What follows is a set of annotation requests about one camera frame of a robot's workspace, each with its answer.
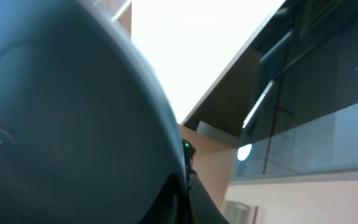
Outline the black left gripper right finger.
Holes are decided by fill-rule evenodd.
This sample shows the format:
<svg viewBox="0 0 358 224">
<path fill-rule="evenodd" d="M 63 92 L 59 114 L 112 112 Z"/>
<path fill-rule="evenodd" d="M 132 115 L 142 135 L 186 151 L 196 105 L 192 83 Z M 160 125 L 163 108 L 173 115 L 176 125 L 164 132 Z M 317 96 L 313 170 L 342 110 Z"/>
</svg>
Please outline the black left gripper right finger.
<svg viewBox="0 0 358 224">
<path fill-rule="evenodd" d="M 219 211 L 197 174 L 190 174 L 188 190 L 193 224 L 229 224 Z"/>
</svg>

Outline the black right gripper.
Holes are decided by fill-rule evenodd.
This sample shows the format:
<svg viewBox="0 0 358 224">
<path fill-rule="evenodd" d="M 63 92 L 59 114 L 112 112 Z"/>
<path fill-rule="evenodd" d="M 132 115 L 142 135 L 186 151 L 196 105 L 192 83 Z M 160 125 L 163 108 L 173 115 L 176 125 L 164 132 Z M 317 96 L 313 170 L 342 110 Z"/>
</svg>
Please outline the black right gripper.
<svg viewBox="0 0 358 224">
<path fill-rule="evenodd" d="M 186 171 L 189 174 L 196 174 L 195 170 L 193 169 L 193 156 L 195 155 L 196 149 L 191 144 L 191 142 L 186 139 L 182 139 L 182 145 L 185 156 Z"/>
</svg>

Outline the dark blue plate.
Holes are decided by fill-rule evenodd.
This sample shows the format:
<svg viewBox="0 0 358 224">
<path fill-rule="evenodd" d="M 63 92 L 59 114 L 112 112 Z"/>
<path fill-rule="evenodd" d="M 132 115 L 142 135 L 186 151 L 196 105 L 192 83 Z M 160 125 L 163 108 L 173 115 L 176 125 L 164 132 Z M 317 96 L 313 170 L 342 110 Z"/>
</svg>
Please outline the dark blue plate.
<svg viewBox="0 0 358 224">
<path fill-rule="evenodd" d="M 178 125 L 96 1 L 0 0 L 0 223 L 186 223 Z"/>
</svg>

